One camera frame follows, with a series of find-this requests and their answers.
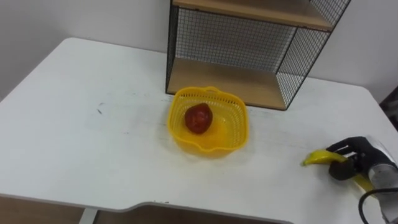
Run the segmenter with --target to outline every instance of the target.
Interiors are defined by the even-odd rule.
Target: yellow basket
[[[213,122],[203,134],[194,134],[185,125],[190,107],[207,103]],[[244,146],[248,140],[248,114],[241,99],[215,87],[188,87],[178,91],[170,107],[167,128],[177,144],[192,153],[223,156]]]

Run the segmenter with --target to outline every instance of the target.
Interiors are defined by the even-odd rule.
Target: yellow banana
[[[345,160],[347,160],[347,158],[340,154],[321,149],[311,152],[303,161],[302,165],[307,166],[310,164],[330,164],[333,161],[343,162]]]
[[[334,153],[334,152],[329,152],[324,149],[320,150],[315,150],[311,152],[307,158],[302,162],[303,166],[311,165],[311,164],[326,164],[329,165],[333,161],[337,162],[343,162],[347,160],[344,156]],[[365,192],[368,192],[373,189],[372,184],[370,181],[365,179],[361,174],[356,175],[353,177],[353,180],[360,186],[362,189],[365,190]]]

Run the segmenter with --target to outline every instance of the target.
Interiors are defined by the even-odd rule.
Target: shelf board
[[[276,76],[269,72],[176,58],[167,93],[189,86],[214,86],[247,105],[286,109]]]
[[[173,0],[173,5],[312,29],[332,25],[308,0]]]

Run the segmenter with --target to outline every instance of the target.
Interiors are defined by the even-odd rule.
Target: white wall
[[[398,0],[352,0],[310,76],[383,100],[398,85]]]
[[[0,1],[0,97],[64,38],[165,52],[169,0]],[[352,0],[310,76],[368,88],[398,85],[398,1]]]
[[[169,0],[0,0],[0,96],[63,39],[165,52]]]

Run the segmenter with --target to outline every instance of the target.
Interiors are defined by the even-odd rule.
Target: apple
[[[206,132],[212,121],[213,112],[206,103],[192,106],[185,112],[185,125],[195,134]]]

